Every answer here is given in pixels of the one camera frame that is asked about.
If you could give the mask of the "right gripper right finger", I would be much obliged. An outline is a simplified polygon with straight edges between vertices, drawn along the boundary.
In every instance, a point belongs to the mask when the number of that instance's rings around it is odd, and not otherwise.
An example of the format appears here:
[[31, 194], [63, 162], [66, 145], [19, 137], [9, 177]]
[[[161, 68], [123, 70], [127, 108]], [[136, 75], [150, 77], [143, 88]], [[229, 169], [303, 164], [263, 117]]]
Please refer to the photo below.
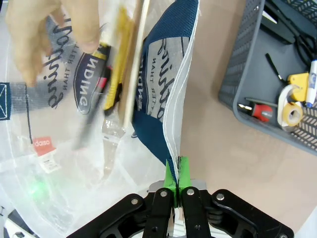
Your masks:
[[210, 238], [210, 228], [231, 238], [292, 238], [293, 230], [227, 189], [210, 194], [205, 185], [190, 178], [189, 160], [178, 159], [178, 188], [186, 236]]

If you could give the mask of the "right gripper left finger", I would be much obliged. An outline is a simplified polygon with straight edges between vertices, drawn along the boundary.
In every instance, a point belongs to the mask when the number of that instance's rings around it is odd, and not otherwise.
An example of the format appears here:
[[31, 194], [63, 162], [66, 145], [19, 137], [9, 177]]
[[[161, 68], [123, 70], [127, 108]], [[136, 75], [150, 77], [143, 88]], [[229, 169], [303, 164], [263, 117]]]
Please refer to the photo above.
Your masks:
[[175, 181], [166, 164], [165, 179], [150, 185], [145, 198], [132, 193], [69, 235], [70, 238], [166, 238], [174, 209]]

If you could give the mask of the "person's right hand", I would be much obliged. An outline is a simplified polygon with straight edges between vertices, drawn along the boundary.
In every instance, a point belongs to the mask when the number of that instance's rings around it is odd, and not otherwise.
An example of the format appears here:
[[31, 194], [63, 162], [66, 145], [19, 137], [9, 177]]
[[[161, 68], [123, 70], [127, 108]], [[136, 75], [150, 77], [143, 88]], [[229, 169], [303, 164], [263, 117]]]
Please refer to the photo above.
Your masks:
[[27, 86], [33, 87], [43, 69], [42, 56], [52, 53], [46, 31], [51, 16], [64, 24], [63, 10], [71, 18], [74, 38], [85, 53], [99, 47], [99, 2], [97, 0], [11, 0], [5, 21], [13, 43], [14, 60]]

